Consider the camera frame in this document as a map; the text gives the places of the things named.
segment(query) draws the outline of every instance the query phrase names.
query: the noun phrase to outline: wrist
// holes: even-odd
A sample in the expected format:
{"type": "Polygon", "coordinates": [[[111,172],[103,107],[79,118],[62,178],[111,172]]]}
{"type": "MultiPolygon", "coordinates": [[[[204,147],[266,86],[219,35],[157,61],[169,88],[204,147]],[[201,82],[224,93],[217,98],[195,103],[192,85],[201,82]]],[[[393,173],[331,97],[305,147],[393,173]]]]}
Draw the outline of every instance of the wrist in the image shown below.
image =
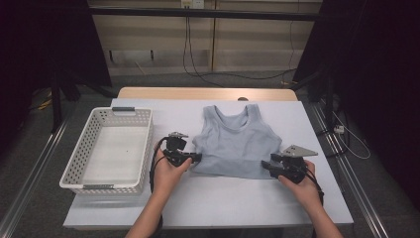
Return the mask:
{"type": "Polygon", "coordinates": [[[322,206],[321,202],[318,200],[303,202],[302,206],[306,210],[309,216],[325,212],[324,207],[322,206]]]}
{"type": "Polygon", "coordinates": [[[171,191],[168,189],[155,188],[155,190],[152,192],[151,198],[168,200],[170,197],[170,194],[171,194],[171,191]]]}
{"type": "Polygon", "coordinates": [[[300,202],[301,205],[305,208],[305,210],[318,210],[319,208],[323,209],[321,200],[315,198],[315,199],[309,199],[309,200],[303,200],[300,202]]]}

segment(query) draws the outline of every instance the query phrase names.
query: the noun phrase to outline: basket handle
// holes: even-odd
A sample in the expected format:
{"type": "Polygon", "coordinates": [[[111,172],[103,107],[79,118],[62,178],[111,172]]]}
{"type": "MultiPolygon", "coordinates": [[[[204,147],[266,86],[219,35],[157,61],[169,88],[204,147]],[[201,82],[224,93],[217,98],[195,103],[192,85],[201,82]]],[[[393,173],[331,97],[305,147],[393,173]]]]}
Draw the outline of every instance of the basket handle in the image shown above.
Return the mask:
{"type": "Polygon", "coordinates": [[[111,110],[115,116],[136,116],[134,107],[112,107],[111,110]]]}
{"type": "Polygon", "coordinates": [[[114,189],[114,184],[85,184],[83,189],[114,189]]]}
{"type": "Polygon", "coordinates": [[[113,107],[111,108],[113,112],[117,111],[135,111],[134,107],[113,107]]]}

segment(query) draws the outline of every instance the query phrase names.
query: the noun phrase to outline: black cable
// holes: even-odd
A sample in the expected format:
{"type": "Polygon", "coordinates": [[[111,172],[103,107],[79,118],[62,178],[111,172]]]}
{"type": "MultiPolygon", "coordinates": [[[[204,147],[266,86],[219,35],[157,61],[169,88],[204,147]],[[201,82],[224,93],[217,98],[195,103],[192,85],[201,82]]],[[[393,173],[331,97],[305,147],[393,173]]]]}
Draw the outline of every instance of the black cable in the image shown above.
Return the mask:
{"type": "Polygon", "coordinates": [[[164,140],[167,140],[167,137],[163,137],[162,139],[160,139],[156,146],[155,146],[155,150],[154,150],[154,155],[152,156],[152,162],[151,162],[151,170],[149,171],[149,183],[151,184],[151,192],[154,192],[154,188],[155,188],[155,182],[154,182],[154,178],[155,178],[155,168],[156,165],[158,164],[158,162],[155,163],[155,157],[157,156],[158,153],[158,149],[161,146],[161,143],[163,143],[164,140]]]}
{"type": "MultiPolygon", "coordinates": [[[[296,13],[299,13],[299,10],[300,10],[300,0],[297,0],[297,11],[296,11],[296,13]]],[[[293,22],[294,21],[291,21],[290,26],[289,26],[289,40],[290,40],[290,46],[291,46],[291,50],[292,50],[291,55],[290,55],[290,59],[289,59],[289,63],[288,63],[289,70],[290,70],[291,60],[293,59],[293,56],[294,56],[294,45],[293,45],[293,40],[292,40],[292,35],[291,35],[291,26],[293,25],[293,22]]],[[[282,81],[282,86],[284,86],[285,85],[284,74],[281,76],[281,81],[282,81]]]]}
{"type": "Polygon", "coordinates": [[[157,166],[158,166],[158,163],[161,161],[161,160],[163,160],[163,159],[165,159],[166,158],[166,156],[162,156],[162,157],[160,157],[156,162],[155,162],[155,166],[154,166],[154,173],[155,173],[155,170],[157,169],[157,166]]]}
{"type": "Polygon", "coordinates": [[[185,44],[184,44],[184,52],[183,52],[182,61],[183,61],[183,67],[184,67],[184,70],[185,70],[185,72],[186,72],[186,73],[188,73],[189,75],[191,75],[191,76],[198,76],[198,77],[200,77],[200,79],[201,79],[201,80],[203,80],[204,82],[207,82],[207,83],[210,83],[210,84],[213,84],[213,85],[219,86],[219,87],[224,87],[224,86],[222,86],[222,85],[220,85],[220,84],[218,84],[218,83],[215,83],[215,82],[211,82],[211,81],[206,80],[204,77],[202,77],[202,76],[198,73],[197,68],[195,67],[194,58],[193,58],[193,56],[192,56],[192,46],[191,46],[191,28],[190,28],[190,25],[189,25],[189,17],[187,17],[187,18],[186,18],[186,20],[185,20],[185,44]],[[185,66],[185,52],[186,52],[186,43],[187,43],[187,41],[188,41],[188,43],[189,43],[189,54],[190,54],[190,57],[191,57],[192,66],[193,66],[194,71],[195,71],[195,73],[196,73],[196,74],[192,74],[192,73],[190,73],[190,72],[186,69],[186,66],[185,66]]]}
{"type": "Polygon", "coordinates": [[[203,80],[203,81],[205,81],[207,83],[210,83],[210,84],[213,84],[213,85],[216,85],[216,86],[220,86],[220,87],[224,87],[221,84],[218,84],[218,83],[215,83],[215,82],[211,82],[211,81],[206,80],[203,76],[206,76],[206,75],[228,75],[228,76],[241,77],[241,78],[245,78],[245,79],[249,79],[249,80],[266,80],[266,79],[273,79],[273,78],[276,78],[276,77],[279,77],[279,76],[283,76],[286,73],[289,73],[291,71],[297,70],[297,68],[290,68],[288,70],[283,71],[282,73],[278,73],[278,74],[275,74],[275,75],[272,75],[272,76],[266,76],[266,77],[249,77],[249,76],[243,76],[243,75],[234,74],[234,73],[228,73],[228,72],[207,72],[207,73],[201,73],[200,74],[200,73],[198,73],[198,71],[197,71],[197,69],[195,67],[194,58],[192,56],[191,27],[190,27],[190,24],[189,24],[189,18],[188,17],[186,18],[186,26],[185,26],[185,29],[186,29],[186,31],[185,31],[185,44],[184,44],[184,51],[183,51],[183,57],[182,57],[182,62],[183,62],[184,70],[185,70],[185,72],[188,75],[200,77],[201,80],[203,80]],[[192,61],[192,65],[193,65],[195,74],[189,72],[186,69],[185,55],[186,55],[187,43],[189,44],[189,53],[190,53],[190,58],[191,58],[191,61],[192,61]]]}
{"type": "Polygon", "coordinates": [[[303,171],[296,165],[291,165],[291,166],[294,167],[299,172],[305,174],[315,184],[316,188],[318,189],[319,199],[321,200],[321,204],[324,205],[324,192],[322,191],[322,188],[319,185],[318,180],[316,180],[315,175],[309,170],[303,171]]]}
{"type": "MultiPolygon", "coordinates": [[[[334,111],[334,115],[335,115],[335,117],[334,117],[334,125],[337,125],[338,124],[337,117],[340,115],[340,112],[343,111],[344,116],[345,116],[345,124],[346,124],[346,125],[343,125],[343,126],[345,126],[349,130],[350,125],[349,125],[349,121],[347,119],[347,113],[342,109],[342,107],[341,107],[341,101],[339,99],[337,99],[337,98],[335,98],[335,100],[338,100],[339,101],[339,107],[338,107],[337,110],[334,111]]],[[[327,133],[330,133],[330,132],[328,130],[322,130],[322,131],[319,131],[319,132],[315,133],[315,135],[317,137],[319,137],[319,136],[322,136],[322,135],[327,134],[327,133]]],[[[346,144],[346,146],[343,148],[343,150],[341,150],[341,151],[339,151],[337,153],[331,154],[331,155],[326,155],[325,157],[328,159],[328,158],[334,158],[334,157],[338,157],[338,156],[341,156],[341,155],[346,154],[347,151],[349,150],[348,148],[350,148],[350,133],[347,133],[347,140],[346,140],[346,137],[345,137],[344,143],[346,144]]]]}

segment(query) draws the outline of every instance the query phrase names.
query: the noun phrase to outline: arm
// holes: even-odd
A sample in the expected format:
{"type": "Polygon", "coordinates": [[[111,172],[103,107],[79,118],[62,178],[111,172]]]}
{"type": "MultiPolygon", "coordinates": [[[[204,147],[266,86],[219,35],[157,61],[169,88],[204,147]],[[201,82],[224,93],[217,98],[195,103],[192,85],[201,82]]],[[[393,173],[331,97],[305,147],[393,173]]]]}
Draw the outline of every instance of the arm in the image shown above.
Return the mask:
{"type": "MultiPolygon", "coordinates": [[[[155,163],[163,157],[161,150],[157,151],[155,163]]],[[[154,234],[160,215],[169,200],[170,194],[178,184],[182,174],[188,170],[191,159],[186,160],[180,167],[173,166],[163,159],[157,163],[155,170],[155,188],[145,208],[127,234],[129,237],[150,237],[154,234]]]]}
{"type": "MultiPolygon", "coordinates": [[[[308,161],[305,162],[308,166],[308,170],[315,175],[315,165],[308,161]]],[[[322,206],[318,189],[313,181],[309,178],[305,178],[301,183],[295,184],[283,176],[279,176],[278,179],[293,192],[297,200],[306,210],[318,238],[343,237],[322,206]]]]}

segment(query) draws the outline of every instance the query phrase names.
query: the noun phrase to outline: black curtain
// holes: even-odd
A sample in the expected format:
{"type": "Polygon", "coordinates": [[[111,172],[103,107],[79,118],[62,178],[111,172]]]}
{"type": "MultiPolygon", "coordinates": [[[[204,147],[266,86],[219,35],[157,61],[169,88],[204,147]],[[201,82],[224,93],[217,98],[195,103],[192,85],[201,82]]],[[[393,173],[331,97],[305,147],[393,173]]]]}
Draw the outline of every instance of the black curtain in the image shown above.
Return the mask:
{"type": "Polygon", "coordinates": [[[76,83],[111,85],[86,1],[0,1],[0,41],[0,155],[25,120],[32,92],[51,86],[53,76],[64,92],[76,83]],[[66,10],[74,7],[86,11],[66,10]]]}
{"type": "MultiPolygon", "coordinates": [[[[362,16],[354,18],[357,24],[350,25],[355,34],[345,39],[348,44],[333,64],[335,92],[387,171],[420,209],[420,4],[367,0],[355,5],[354,12],[362,9],[362,16]]],[[[311,40],[319,34],[314,28],[311,40]]],[[[316,48],[316,40],[308,43],[308,50],[316,48]]],[[[316,59],[315,54],[304,53],[301,73],[311,70],[307,59],[316,59]]],[[[322,79],[310,85],[312,98],[325,92],[322,79]]]]}

